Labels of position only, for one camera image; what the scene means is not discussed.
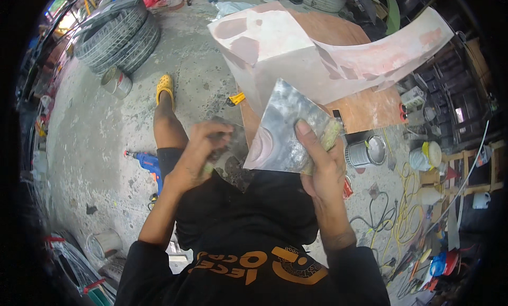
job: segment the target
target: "cordless drill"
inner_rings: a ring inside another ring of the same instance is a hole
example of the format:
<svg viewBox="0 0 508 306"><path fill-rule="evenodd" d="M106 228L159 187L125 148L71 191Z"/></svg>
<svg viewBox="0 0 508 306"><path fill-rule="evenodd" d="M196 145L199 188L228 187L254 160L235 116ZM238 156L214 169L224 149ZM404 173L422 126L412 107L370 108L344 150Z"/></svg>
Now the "cordless drill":
<svg viewBox="0 0 508 306"><path fill-rule="evenodd" d="M124 151L124 156L131 156L132 158L137 159L142 169L150 171L150 174L153 176L153 180L157 182L157 197L160 196L162 191L162 177L161 169L158 166L158 158L147 152Z"/></svg>

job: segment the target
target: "wooden board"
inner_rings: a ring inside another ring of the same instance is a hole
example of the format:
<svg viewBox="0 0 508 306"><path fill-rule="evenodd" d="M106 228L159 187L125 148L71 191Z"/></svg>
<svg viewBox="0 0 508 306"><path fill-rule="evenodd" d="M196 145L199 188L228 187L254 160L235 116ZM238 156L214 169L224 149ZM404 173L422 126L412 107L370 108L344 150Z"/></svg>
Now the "wooden board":
<svg viewBox="0 0 508 306"><path fill-rule="evenodd" d="M318 12L299 13L292 9L288 11L307 35L318 42L339 46L370 43L362 28L352 22ZM326 107L329 112L339 110L346 133L356 133L401 124L398 107L400 102L399 93L395 87L390 87L379 92L365 89L333 101ZM246 131L253 131L255 134L261 119L252 111L247 100L240 103L240 108ZM254 134L246 134L249 147Z"/></svg>

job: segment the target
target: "black shirt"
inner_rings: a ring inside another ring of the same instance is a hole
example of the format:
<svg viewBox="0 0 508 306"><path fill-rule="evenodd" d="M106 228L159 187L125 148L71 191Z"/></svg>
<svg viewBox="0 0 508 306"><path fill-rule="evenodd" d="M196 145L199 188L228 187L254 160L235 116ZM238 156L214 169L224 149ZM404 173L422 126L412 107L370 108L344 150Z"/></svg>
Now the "black shirt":
<svg viewBox="0 0 508 306"><path fill-rule="evenodd" d="M349 246L327 260L328 269L264 217L227 221L203 234L176 275L166 252L134 242L115 305L390 304L370 248Z"/></svg>

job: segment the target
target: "concrete floor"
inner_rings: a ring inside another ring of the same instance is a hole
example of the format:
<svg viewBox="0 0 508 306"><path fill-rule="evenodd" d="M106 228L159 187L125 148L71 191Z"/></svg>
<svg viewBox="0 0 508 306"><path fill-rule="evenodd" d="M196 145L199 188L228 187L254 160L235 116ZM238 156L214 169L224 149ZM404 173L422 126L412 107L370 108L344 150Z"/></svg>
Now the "concrete floor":
<svg viewBox="0 0 508 306"><path fill-rule="evenodd" d="M260 4L261 0L231 0ZM306 5L293 5L282 0L285 7L298 11L315 11ZM152 134L153 112L156 107L156 83L160 76L174 76L176 116L188 131L190 126L213 115L242 124L239 107L225 105L225 99L236 93L235 80L206 27L217 9L206 0L194 0L192 6L178 11L156 12L162 37L154 53L131 76L133 88L123 100L99 88L99 78L73 58L63 69L63 81L56 95L47 139L48 186L46 204L52 226L68 229L84 248L86 237L112 228L120 235L124 249L118 256L126 256L137 239L149 211L149 195L157 186L148 171L139 163L123 156L124 150L156 153ZM409 145L403 140L403 126L386 129L399 168L408 161ZM376 130L383 136L383 131ZM354 194L346 200L348 216L362 216L369 220L371 197L367 189L377 182L381 191L389 195L388 208L401 200L403 186L399 174L387 164L368 168L359 175L348 168ZM96 206L97 212L86 214L86 208ZM373 203L374 220L379 220L384 202ZM361 221L352 224L360 245L370 246L372 233ZM374 248L381 259L390 231L376 235ZM403 255L407 245L400 246ZM327 265L321 239L306 247L318 262ZM384 262L397 260L398 247L390 242ZM192 252L187 254L189 261ZM86 252L91 263L99 268L100 261ZM172 262L175 273L186 263ZM399 285L388 288L393 304Z"/></svg>

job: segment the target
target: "black shorts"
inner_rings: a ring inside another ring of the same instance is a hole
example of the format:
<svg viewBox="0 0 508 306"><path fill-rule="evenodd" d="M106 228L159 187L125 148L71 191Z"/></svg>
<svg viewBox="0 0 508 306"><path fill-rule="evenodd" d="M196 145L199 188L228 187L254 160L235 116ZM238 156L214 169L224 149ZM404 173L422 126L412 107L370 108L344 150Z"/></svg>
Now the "black shorts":
<svg viewBox="0 0 508 306"><path fill-rule="evenodd" d="M175 167L183 150L157 150L161 176L164 179ZM182 249L194 247L201 234L227 217L234 204L261 214L291 235L294 245L311 244L318 233L318 222L311 197L303 190L297 173L259 170L242 193L213 171L202 185L187 191L176 212L176 235Z"/></svg>

